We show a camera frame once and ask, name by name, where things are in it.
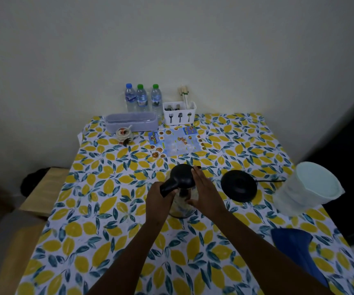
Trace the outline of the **black bag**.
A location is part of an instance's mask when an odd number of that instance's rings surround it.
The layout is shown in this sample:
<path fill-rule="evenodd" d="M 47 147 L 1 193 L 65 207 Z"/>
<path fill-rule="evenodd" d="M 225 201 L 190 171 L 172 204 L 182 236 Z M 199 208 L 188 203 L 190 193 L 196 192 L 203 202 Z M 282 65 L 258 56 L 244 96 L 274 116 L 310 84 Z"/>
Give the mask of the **black bag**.
<path fill-rule="evenodd" d="M 39 182 L 44 178 L 44 176 L 47 174 L 47 172 L 51 168 L 42 168 L 37 170 L 34 173 L 28 174 L 23 180 L 20 185 L 20 192 L 22 196 L 27 198 L 33 190 L 37 187 Z"/>

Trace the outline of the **wooden bench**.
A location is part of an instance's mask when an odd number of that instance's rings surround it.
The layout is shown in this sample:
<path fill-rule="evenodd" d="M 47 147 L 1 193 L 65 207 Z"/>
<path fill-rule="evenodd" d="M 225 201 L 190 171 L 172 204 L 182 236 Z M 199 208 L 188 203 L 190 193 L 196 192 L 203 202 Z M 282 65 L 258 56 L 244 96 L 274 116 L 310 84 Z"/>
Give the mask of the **wooden bench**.
<path fill-rule="evenodd" d="M 14 233 L 0 270 L 0 295 L 15 295 L 45 222 Z"/>

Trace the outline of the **green cap water bottle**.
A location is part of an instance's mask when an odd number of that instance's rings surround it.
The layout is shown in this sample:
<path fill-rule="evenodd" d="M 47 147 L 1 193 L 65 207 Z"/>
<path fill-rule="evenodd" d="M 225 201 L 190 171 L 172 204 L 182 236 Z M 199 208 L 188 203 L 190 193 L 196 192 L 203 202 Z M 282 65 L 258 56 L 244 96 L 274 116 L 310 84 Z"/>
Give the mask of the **green cap water bottle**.
<path fill-rule="evenodd" d="M 156 113 L 158 120 L 161 121 L 164 116 L 164 109 L 163 109 L 162 92 L 158 84 L 153 84 L 150 97 L 151 97 L 152 111 Z"/>
<path fill-rule="evenodd" d="M 137 111 L 138 112 L 150 111 L 147 92 L 146 92 L 143 84 L 137 85 L 136 101 L 137 101 Z"/>

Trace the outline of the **blue cloth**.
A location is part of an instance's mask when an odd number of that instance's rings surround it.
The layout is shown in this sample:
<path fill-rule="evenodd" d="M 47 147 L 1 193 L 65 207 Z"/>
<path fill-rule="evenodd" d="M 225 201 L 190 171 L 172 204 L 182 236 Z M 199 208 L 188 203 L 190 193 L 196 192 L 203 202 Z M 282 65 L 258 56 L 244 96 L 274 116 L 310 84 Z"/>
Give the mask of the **blue cloth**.
<path fill-rule="evenodd" d="M 279 251 L 317 279 L 322 285 L 330 288 L 327 279 L 318 269 L 310 255 L 309 245 L 313 238 L 310 233 L 295 228 L 273 228 L 270 232 L 273 244 Z"/>

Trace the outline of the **person's right forearm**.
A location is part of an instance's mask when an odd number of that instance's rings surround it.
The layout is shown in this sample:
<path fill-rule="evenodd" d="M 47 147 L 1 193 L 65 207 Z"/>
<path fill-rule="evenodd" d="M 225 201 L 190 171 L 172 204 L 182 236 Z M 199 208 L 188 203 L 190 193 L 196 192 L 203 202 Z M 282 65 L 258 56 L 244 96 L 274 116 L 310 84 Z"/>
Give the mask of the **person's right forearm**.
<path fill-rule="evenodd" d="M 330 288 L 259 237 L 229 211 L 217 210 L 209 214 L 209 219 L 241 255 L 264 295 L 333 295 Z"/>

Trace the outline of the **blue printed packet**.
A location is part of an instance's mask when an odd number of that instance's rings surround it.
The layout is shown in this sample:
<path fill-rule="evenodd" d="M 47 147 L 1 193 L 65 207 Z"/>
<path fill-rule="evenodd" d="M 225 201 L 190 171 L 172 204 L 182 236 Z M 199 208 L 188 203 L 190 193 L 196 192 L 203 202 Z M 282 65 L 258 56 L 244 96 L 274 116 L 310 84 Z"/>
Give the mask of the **blue printed packet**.
<path fill-rule="evenodd" d="M 154 147 L 157 148 L 157 147 L 161 147 L 162 146 L 162 142 L 161 142 L 161 140 L 159 138 L 158 131 L 150 131 L 150 132 L 148 132 L 148 139 L 149 139 L 150 146 L 152 148 L 154 148 Z"/>

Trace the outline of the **black round kettle base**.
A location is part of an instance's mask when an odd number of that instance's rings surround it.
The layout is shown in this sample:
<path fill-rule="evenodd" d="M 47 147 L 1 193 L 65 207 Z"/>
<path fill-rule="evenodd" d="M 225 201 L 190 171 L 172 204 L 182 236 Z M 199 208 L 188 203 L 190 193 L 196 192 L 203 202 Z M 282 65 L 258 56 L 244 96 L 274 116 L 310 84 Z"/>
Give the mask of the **black round kettle base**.
<path fill-rule="evenodd" d="M 242 170 L 230 170 L 221 178 L 221 188 L 225 195 L 239 203 L 251 202 L 258 191 L 256 181 Z"/>

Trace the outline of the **small ceramic jar with spoon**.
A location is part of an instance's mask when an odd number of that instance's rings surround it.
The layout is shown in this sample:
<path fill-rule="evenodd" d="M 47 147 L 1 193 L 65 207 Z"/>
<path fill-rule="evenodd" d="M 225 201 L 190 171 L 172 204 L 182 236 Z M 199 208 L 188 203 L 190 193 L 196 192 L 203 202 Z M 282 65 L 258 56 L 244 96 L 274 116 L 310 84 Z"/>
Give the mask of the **small ceramic jar with spoon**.
<path fill-rule="evenodd" d="M 117 141 L 124 147 L 127 147 L 127 145 L 131 143 L 134 139 L 131 127 L 132 125 L 128 127 L 119 128 L 115 133 Z"/>

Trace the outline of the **blue cap water bottle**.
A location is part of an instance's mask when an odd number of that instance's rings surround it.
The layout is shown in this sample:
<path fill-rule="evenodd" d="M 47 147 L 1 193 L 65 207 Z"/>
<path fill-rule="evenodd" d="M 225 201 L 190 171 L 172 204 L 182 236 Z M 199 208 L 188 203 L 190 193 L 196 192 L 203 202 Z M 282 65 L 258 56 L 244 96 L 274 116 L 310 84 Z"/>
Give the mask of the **blue cap water bottle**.
<path fill-rule="evenodd" d="M 137 111 L 136 91 L 131 83 L 127 83 L 125 86 L 125 102 L 128 112 Z"/>

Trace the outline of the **person's left hand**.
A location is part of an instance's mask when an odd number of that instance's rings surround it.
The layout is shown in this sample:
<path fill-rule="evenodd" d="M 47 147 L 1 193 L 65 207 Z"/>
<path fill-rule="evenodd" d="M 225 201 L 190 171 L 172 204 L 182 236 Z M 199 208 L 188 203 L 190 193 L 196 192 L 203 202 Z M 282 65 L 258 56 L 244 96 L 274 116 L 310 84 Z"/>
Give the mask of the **person's left hand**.
<path fill-rule="evenodd" d="M 146 214 L 145 214 L 145 225 L 150 227 L 160 227 L 164 225 L 168 217 L 163 217 L 162 215 L 162 198 L 160 193 L 160 186 L 163 184 L 162 181 L 154 182 L 147 193 L 146 198 Z"/>

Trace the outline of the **wooden stool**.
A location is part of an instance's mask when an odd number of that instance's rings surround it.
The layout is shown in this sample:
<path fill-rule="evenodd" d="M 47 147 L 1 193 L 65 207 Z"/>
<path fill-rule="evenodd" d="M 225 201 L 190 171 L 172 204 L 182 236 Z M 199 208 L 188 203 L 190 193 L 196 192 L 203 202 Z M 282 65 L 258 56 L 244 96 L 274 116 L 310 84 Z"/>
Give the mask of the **wooden stool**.
<path fill-rule="evenodd" d="M 19 210 L 38 218 L 48 218 L 68 174 L 69 169 L 51 167 L 33 192 L 20 205 Z"/>

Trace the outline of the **glass kettle with black lid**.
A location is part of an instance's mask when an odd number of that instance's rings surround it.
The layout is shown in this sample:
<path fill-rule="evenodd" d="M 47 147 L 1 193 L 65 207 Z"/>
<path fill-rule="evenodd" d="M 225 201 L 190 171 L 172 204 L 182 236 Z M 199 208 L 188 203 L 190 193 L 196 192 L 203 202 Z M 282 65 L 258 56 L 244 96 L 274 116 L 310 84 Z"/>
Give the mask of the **glass kettle with black lid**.
<path fill-rule="evenodd" d="M 193 167 L 188 164 L 179 164 L 171 169 L 166 181 L 160 185 L 160 194 L 166 197 L 173 190 L 175 194 L 170 208 L 170 216 L 176 219 L 186 219 L 196 212 L 196 208 L 187 203 L 188 199 L 197 200 L 199 193 L 192 174 Z"/>

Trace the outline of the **person's left forearm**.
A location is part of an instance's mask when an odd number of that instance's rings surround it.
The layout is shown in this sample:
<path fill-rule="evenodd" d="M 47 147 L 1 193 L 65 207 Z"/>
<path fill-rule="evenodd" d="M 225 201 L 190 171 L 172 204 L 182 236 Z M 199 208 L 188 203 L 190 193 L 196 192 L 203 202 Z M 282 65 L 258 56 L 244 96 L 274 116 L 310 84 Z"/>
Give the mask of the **person's left forearm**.
<path fill-rule="evenodd" d="M 146 221 L 86 295 L 134 295 L 142 268 L 169 212 L 146 213 Z"/>

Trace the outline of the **purple lidded container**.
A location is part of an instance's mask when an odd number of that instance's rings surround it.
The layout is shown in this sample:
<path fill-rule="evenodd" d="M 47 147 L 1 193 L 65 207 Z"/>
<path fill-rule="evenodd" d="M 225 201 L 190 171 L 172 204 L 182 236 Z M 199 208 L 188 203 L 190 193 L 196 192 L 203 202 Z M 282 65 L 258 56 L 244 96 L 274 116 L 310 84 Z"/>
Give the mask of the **purple lidded container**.
<path fill-rule="evenodd" d="M 153 112 L 128 112 L 107 115 L 104 119 L 106 130 L 116 133 L 120 128 L 128 128 L 132 132 L 157 131 L 158 117 Z"/>

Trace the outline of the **white cutlery caddy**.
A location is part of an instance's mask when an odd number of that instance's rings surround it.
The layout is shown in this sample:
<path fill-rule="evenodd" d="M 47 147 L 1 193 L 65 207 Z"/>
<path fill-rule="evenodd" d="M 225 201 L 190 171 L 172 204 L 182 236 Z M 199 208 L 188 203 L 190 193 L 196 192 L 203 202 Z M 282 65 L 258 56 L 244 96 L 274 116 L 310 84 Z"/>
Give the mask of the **white cutlery caddy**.
<path fill-rule="evenodd" d="M 195 102 L 186 104 L 184 101 L 164 102 L 164 125 L 192 124 L 195 119 Z"/>

